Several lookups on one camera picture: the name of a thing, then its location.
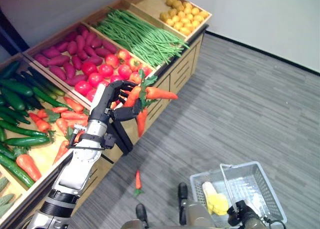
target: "carrot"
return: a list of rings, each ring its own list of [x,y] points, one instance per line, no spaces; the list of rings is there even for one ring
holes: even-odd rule
[[[142,188],[142,183],[140,178],[140,171],[136,170],[134,197],[137,197],[139,194],[144,193],[144,191],[141,188]]]
[[[54,113],[63,113],[65,111],[68,111],[68,108],[63,106],[58,106],[58,107],[52,108],[51,111],[53,111]]]
[[[136,103],[136,100],[139,98],[140,91],[141,91],[141,87],[135,86],[130,92],[128,98],[126,99],[126,102],[123,104],[123,107],[125,108],[133,107],[134,104]]]
[[[40,132],[47,132],[48,130],[50,130],[51,126],[48,122],[46,122],[45,120],[41,119],[40,117],[38,117],[36,114],[30,112],[29,113],[30,118],[32,119],[32,121],[35,122],[36,126],[38,127]]]
[[[59,150],[58,150],[58,153],[56,154],[55,159],[52,164],[55,164],[68,151],[68,148],[67,148],[68,144],[69,144],[69,141],[67,141],[67,140],[64,140],[61,143]]]
[[[61,117],[68,120],[81,120],[81,119],[87,119],[88,116],[84,113],[76,113],[74,111],[64,111],[61,113]]]
[[[63,99],[76,113],[82,113],[82,111],[85,109],[84,106],[80,105],[67,96],[63,97]]]
[[[147,108],[144,108],[143,111],[136,116],[136,124],[138,128],[139,137],[141,137],[145,131],[147,116],[148,116]]]
[[[67,134],[67,129],[68,129],[68,123],[65,119],[63,118],[58,118],[55,121],[55,124],[58,126],[58,128],[63,132],[64,135]]]
[[[67,126],[74,128],[75,124],[79,124],[81,126],[87,126],[88,125],[88,120],[87,119],[75,119],[75,120],[66,120]]]
[[[153,86],[147,87],[145,91],[147,99],[178,99],[178,96],[175,93]]]
[[[40,118],[47,118],[48,114],[46,113],[45,109],[38,110],[36,115]]]
[[[41,178],[41,173],[37,168],[34,160],[27,154],[24,148],[16,147],[13,149],[14,155],[17,156],[15,162],[23,169],[35,182]]]

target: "robotic hand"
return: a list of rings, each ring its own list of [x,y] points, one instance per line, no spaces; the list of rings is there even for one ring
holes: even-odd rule
[[[45,198],[40,210],[34,214],[27,229],[67,229],[70,216],[82,195],[90,177],[91,168],[99,159],[102,150],[111,149],[115,138],[107,134],[110,119],[127,121],[135,118],[141,110],[141,101],[137,100],[133,107],[110,109],[111,103],[125,100],[128,97],[124,91],[131,91],[136,84],[118,80],[109,86],[99,85],[93,98],[87,127],[75,126],[69,141],[69,149],[73,149],[73,156],[60,172],[52,189]],[[84,130],[79,143],[74,140],[80,130]]]

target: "purple sweet potato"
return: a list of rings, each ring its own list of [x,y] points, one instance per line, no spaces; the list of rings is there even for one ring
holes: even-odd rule
[[[67,79],[67,76],[66,76],[64,70],[62,70],[60,67],[58,67],[56,65],[52,65],[49,67],[49,70],[50,70],[50,72],[55,74],[58,78],[60,78],[62,81],[65,81]]]
[[[44,67],[48,67],[48,58],[46,58],[44,55],[42,55],[42,54],[37,54],[37,55],[35,55],[34,56],[34,59],[38,62],[38,63],[40,63],[42,66],[44,66]]]
[[[102,40],[100,38],[96,37],[91,42],[91,47],[94,48],[94,49],[102,47]]]
[[[95,53],[99,56],[99,57],[103,57],[105,58],[107,55],[111,54],[111,52],[108,49],[105,48],[96,48]]]
[[[77,43],[75,41],[70,41],[67,47],[68,53],[72,56],[77,53]]]
[[[83,50],[88,54],[88,56],[96,56],[96,52],[95,50],[92,49],[92,47],[88,46],[88,45],[85,45]]]
[[[88,55],[84,50],[78,51],[77,56],[81,59],[81,61],[84,61],[88,58]]]
[[[76,74],[76,69],[69,62],[63,64],[63,69],[65,71],[66,78],[68,79],[72,79]]]
[[[82,35],[77,35],[75,38],[77,52],[80,52],[84,49],[86,41]]]
[[[87,60],[85,60],[86,62],[92,62],[94,63],[96,66],[101,65],[101,63],[103,62],[103,59],[100,56],[94,55],[89,57]]]
[[[73,55],[71,58],[71,61],[72,61],[74,68],[77,69],[78,71],[80,71],[81,66],[82,66],[82,62],[81,62],[80,58],[77,55]]]
[[[74,30],[74,31],[71,31],[69,34],[67,34],[66,36],[65,36],[65,38],[64,38],[64,40],[66,41],[66,42],[72,42],[72,41],[74,41],[75,39],[76,39],[76,37],[77,37],[77,35],[78,35],[78,33]]]
[[[58,51],[57,48],[55,48],[54,46],[44,49],[42,51],[42,54],[49,59],[61,55],[60,51]]]
[[[112,54],[117,53],[117,47],[115,45],[113,45],[111,42],[104,39],[104,40],[102,40],[102,44],[103,44],[103,47],[105,49],[109,50]]]
[[[67,42],[67,41],[59,41],[54,46],[59,52],[64,53],[68,48],[68,44],[69,44],[69,42]]]
[[[85,44],[87,46],[91,46],[92,41],[97,37],[97,34],[94,32],[90,31],[87,38],[85,39]]]
[[[48,66],[62,67],[64,63],[70,61],[70,57],[67,55],[58,55],[48,61]]]
[[[65,83],[67,83],[69,86],[74,87],[78,82],[80,81],[86,81],[88,77],[84,74],[75,75],[71,79],[65,80]]]

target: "basket handle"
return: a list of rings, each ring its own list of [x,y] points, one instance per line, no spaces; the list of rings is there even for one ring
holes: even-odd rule
[[[221,164],[220,164],[220,170],[221,170],[221,172],[222,172],[224,184],[225,184],[226,190],[227,190],[227,192],[228,192],[228,194],[229,194],[232,207],[233,207],[234,211],[235,211],[236,213],[238,213],[238,208],[237,208],[237,205],[236,205],[236,202],[235,202],[235,197],[234,197],[234,194],[233,194],[233,192],[232,192],[232,190],[231,190],[231,188],[230,188],[230,186],[229,186],[228,179],[227,179],[227,177],[226,177],[226,175],[225,175],[225,171],[224,171],[223,167],[230,169],[230,168],[233,167],[233,165],[221,163]]]

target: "wooden drawer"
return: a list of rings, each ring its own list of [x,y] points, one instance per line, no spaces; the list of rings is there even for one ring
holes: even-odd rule
[[[195,52],[196,48],[194,47],[170,73],[170,92],[178,93],[189,80],[194,63]]]

